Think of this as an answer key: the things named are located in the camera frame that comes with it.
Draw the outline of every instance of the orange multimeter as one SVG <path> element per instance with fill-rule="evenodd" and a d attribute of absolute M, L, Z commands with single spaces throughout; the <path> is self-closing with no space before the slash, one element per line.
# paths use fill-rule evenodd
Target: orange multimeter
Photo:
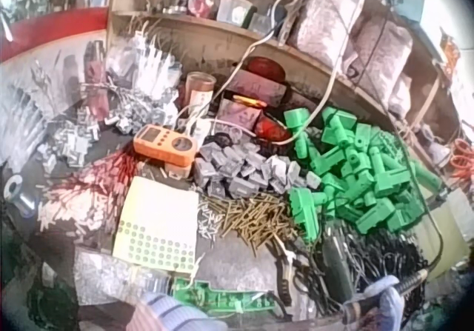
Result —
<path fill-rule="evenodd" d="M 133 148 L 144 156 L 188 167 L 194 162 L 198 145 L 192 137 L 149 124 L 137 133 Z"/>

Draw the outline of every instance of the wooden shelf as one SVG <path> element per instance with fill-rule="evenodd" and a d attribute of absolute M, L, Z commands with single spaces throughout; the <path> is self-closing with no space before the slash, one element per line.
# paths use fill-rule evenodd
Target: wooden shelf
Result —
<path fill-rule="evenodd" d="M 222 33 L 224 35 L 229 36 L 238 36 L 246 40 L 245 43 L 252 43 L 261 39 L 261 36 L 253 31 L 249 31 L 237 26 L 233 26 L 231 24 L 225 24 L 222 22 L 209 20 L 209 19 L 200 19 L 194 16 L 186 16 L 186 15 L 170 15 L 170 14 L 156 14 L 152 15 L 147 12 L 141 11 L 124 11 L 124 12 L 113 12 L 113 16 L 118 16 L 119 18 L 131 18 L 131 17 L 141 17 L 146 19 L 159 19 L 160 27 L 169 27 L 172 29 L 180 29 L 186 30 L 189 33 L 200 33 L 205 31 L 207 35 L 211 36 L 212 33 Z M 274 39 L 268 41 L 267 43 L 263 44 L 262 47 L 269 47 L 271 52 L 282 53 L 285 56 L 290 56 L 294 58 L 299 64 L 303 66 L 308 66 L 311 69 L 317 70 L 320 73 L 323 73 L 323 77 L 328 78 L 331 75 L 332 70 L 322 64 L 319 60 L 302 53 L 301 51 L 297 50 L 294 47 L 290 47 L 288 45 L 279 46 L 278 42 Z M 350 96 L 351 94 L 355 93 L 356 97 L 361 99 L 373 112 L 377 113 L 377 122 L 382 127 L 386 129 L 391 129 L 390 120 L 385 116 L 385 112 L 381 105 L 367 92 L 362 90 L 361 88 L 356 88 L 354 83 L 352 83 L 346 76 L 338 75 L 336 84 L 340 84 L 344 89 L 342 92 L 346 96 Z M 413 145 L 413 150 L 415 154 L 424 162 L 427 167 L 430 169 L 434 169 L 434 163 L 431 161 L 430 157 L 424 151 L 418 142 Z"/>
<path fill-rule="evenodd" d="M 114 16 L 127 16 L 127 17 L 141 16 L 144 18 L 161 19 L 165 21 L 176 21 L 183 24 L 188 24 L 191 27 L 199 26 L 199 27 L 211 28 L 217 31 L 224 31 L 226 33 L 231 33 L 233 35 L 245 37 L 247 39 L 251 39 L 254 41 L 258 41 L 259 39 L 261 39 L 261 36 L 257 33 L 254 33 L 253 31 L 243 29 L 241 27 L 233 26 L 231 24 L 215 21 L 215 20 L 196 18 L 194 16 L 168 15 L 168 14 L 150 15 L 147 12 L 141 12 L 141 11 L 114 12 L 113 15 Z M 291 56 L 296 57 L 300 59 L 301 61 L 308 63 L 310 66 L 320 70 L 321 72 L 326 73 L 329 76 L 331 75 L 332 70 L 328 66 L 322 64 L 319 60 L 305 53 L 302 53 L 301 51 L 297 50 L 294 47 L 291 47 L 288 45 L 279 46 L 278 42 L 275 39 L 269 40 L 265 45 L 273 47 L 275 50 L 278 50 L 278 51 L 284 51 L 285 53 L 290 54 Z M 347 79 L 346 76 L 338 75 L 336 78 L 348 90 L 353 91 L 357 96 L 362 97 L 366 102 L 368 102 L 374 109 L 384 114 L 383 109 L 377 103 L 377 101 L 361 88 L 356 89 L 356 86 L 354 85 L 354 83 L 352 83 L 349 79 Z"/>

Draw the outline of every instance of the sack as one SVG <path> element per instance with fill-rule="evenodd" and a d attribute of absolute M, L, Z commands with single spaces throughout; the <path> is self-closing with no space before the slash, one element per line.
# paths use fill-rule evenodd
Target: sack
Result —
<path fill-rule="evenodd" d="M 384 106 L 388 107 L 395 83 L 412 51 L 413 39 L 407 29 L 388 21 L 377 48 L 373 51 L 383 26 L 384 19 L 376 16 L 362 28 L 354 44 L 358 58 L 351 65 L 355 71 L 355 76 L 351 79 L 355 83 L 359 81 L 365 64 L 373 52 L 360 80 L 360 86 L 374 98 L 378 96 Z"/>
<path fill-rule="evenodd" d="M 407 116 L 412 106 L 410 96 L 411 85 L 412 79 L 402 73 L 393 88 L 393 93 L 388 102 L 388 110 L 395 113 L 401 120 Z"/>
<path fill-rule="evenodd" d="M 346 27 L 350 32 L 364 5 L 364 0 L 332 1 L 334 5 L 330 0 L 309 0 L 289 39 L 292 46 L 321 60 L 331 68 L 334 67 L 346 38 Z"/>

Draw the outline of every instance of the green plastic part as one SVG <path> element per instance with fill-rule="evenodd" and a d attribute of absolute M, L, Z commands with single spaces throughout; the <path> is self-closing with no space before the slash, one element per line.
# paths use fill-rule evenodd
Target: green plastic part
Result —
<path fill-rule="evenodd" d="M 354 166 L 357 167 L 361 163 L 361 159 L 358 156 L 357 150 L 354 146 L 349 146 L 345 150 L 346 159 Z"/>
<path fill-rule="evenodd" d="M 299 159 L 306 159 L 308 157 L 307 142 L 310 140 L 307 133 L 301 133 L 295 141 L 296 156 Z"/>
<path fill-rule="evenodd" d="M 316 160 L 312 160 L 310 166 L 316 175 L 322 176 L 343 160 L 344 151 L 336 146 Z"/>
<path fill-rule="evenodd" d="M 378 174 L 375 176 L 375 196 L 383 198 L 397 193 L 401 189 L 401 185 L 409 183 L 410 180 L 410 171 L 406 168 Z"/>
<path fill-rule="evenodd" d="M 420 161 L 413 160 L 415 165 L 415 174 L 418 182 L 431 193 L 438 194 L 443 187 L 443 181 L 434 173 L 427 170 Z"/>
<path fill-rule="evenodd" d="M 359 153 L 358 158 L 359 158 L 359 164 L 358 164 L 358 166 L 353 168 L 355 174 L 360 174 L 360 173 L 364 172 L 365 170 L 371 170 L 372 169 L 372 164 L 370 163 L 370 158 L 366 153 Z"/>
<path fill-rule="evenodd" d="M 310 111 L 305 107 L 284 112 L 284 120 L 288 129 L 290 129 L 293 134 L 297 133 L 301 127 L 303 127 L 309 117 Z M 307 133 L 301 133 L 296 139 L 295 151 L 298 158 L 306 159 L 308 157 L 307 142 L 309 140 Z"/>
<path fill-rule="evenodd" d="M 379 199 L 377 200 L 377 205 L 357 220 L 355 226 L 362 235 L 366 235 L 370 229 L 387 220 L 394 212 L 395 206 L 390 199 Z"/>
<path fill-rule="evenodd" d="M 354 138 L 354 132 L 351 130 L 345 130 L 347 139 L 350 140 Z M 323 131 L 323 136 L 321 137 L 321 142 L 325 144 L 331 144 L 333 146 L 337 146 L 338 140 L 336 135 L 334 134 L 334 129 L 332 127 L 325 127 Z"/>
<path fill-rule="evenodd" d="M 353 203 L 354 207 L 356 207 L 357 209 L 361 209 L 364 207 L 365 203 L 364 203 L 364 198 L 357 198 L 354 203 Z"/>
<path fill-rule="evenodd" d="M 386 153 L 381 153 L 381 157 L 385 167 L 388 170 L 397 170 L 404 167 L 396 159 L 387 155 Z"/>
<path fill-rule="evenodd" d="M 371 126 L 368 124 L 357 124 L 355 127 L 354 146 L 359 152 L 367 153 L 370 143 Z"/>
<path fill-rule="evenodd" d="M 275 302 L 267 294 L 253 300 L 259 292 L 212 290 L 210 283 L 175 278 L 173 297 L 183 305 L 195 306 L 204 312 L 256 312 L 273 310 Z"/>
<path fill-rule="evenodd" d="M 336 191 L 345 192 L 348 188 L 345 181 L 342 179 L 337 178 L 335 175 L 331 173 L 326 173 L 322 179 L 321 183 L 326 187 L 330 186 L 333 187 Z"/>
<path fill-rule="evenodd" d="M 293 220 L 296 224 L 302 224 L 304 227 L 303 239 L 308 244 L 313 243 L 318 238 L 319 223 L 311 190 L 292 188 L 290 190 L 290 206 Z"/>
<path fill-rule="evenodd" d="M 397 209 L 393 215 L 387 219 L 387 229 L 391 233 L 397 233 L 410 226 L 412 223 L 413 221 L 410 217 L 407 217 L 402 210 Z"/>
<path fill-rule="evenodd" d="M 338 218 L 343 218 L 353 224 L 357 222 L 362 216 L 364 216 L 364 212 L 357 210 L 354 207 L 351 207 L 349 204 L 343 205 L 338 207 L 337 210 Z"/>
<path fill-rule="evenodd" d="M 364 204 L 366 207 L 373 207 L 377 204 L 375 193 L 372 190 L 369 190 L 364 194 Z"/>
<path fill-rule="evenodd" d="M 307 140 L 307 145 L 308 145 L 308 154 L 310 155 L 310 160 L 315 161 L 320 159 L 321 154 L 319 153 L 318 149 L 314 145 L 314 143 L 311 142 L 310 139 Z"/>
<path fill-rule="evenodd" d="M 323 110 L 323 120 L 326 125 L 328 125 L 328 119 L 336 116 L 339 118 L 339 121 L 341 122 L 344 129 L 347 130 L 352 130 L 357 122 L 357 116 L 348 113 L 347 111 L 336 109 L 334 107 L 327 107 Z"/>
<path fill-rule="evenodd" d="M 322 205 L 327 204 L 326 193 L 319 192 L 319 193 L 312 193 L 312 195 L 313 195 L 313 203 L 315 206 L 320 207 Z"/>
<path fill-rule="evenodd" d="M 323 111 L 323 119 L 326 126 L 330 127 L 336 137 L 337 145 L 345 148 L 349 145 L 346 129 L 351 130 L 357 122 L 357 118 L 349 113 L 327 107 Z"/>
<path fill-rule="evenodd" d="M 371 147 L 369 149 L 370 160 L 372 162 L 372 167 L 375 172 L 375 175 L 385 173 L 384 162 L 382 161 L 382 156 L 380 154 L 380 149 L 378 147 Z"/>
<path fill-rule="evenodd" d="M 347 190 L 343 197 L 347 200 L 348 203 L 352 203 L 356 199 L 362 199 L 362 202 L 358 202 L 358 207 L 364 205 L 364 194 L 369 189 L 372 189 L 375 183 L 374 178 L 369 172 L 362 172 L 358 175 L 358 180 L 356 184 L 352 184 L 349 186 L 349 190 Z"/>
<path fill-rule="evenodd" d="M 284 120 L 290 130 L 299 130 L 309 118 L 310 111 L 306 107 L 284 112 Z"/>

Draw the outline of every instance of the hand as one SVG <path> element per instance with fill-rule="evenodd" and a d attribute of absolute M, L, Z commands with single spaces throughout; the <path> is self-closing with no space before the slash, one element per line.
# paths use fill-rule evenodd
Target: hand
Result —
<path fill-rule="evenodd" d="M 384 277 L 368 286 L 361 297 L 362 299 L 370 298 L 381 293 L 380 306 L 375 314 L 375 322 L 378 325 L 377 330 L 400 330 L 405 300 L 393 288 L 398 282 L 399 280 L 393 275 Z"/>

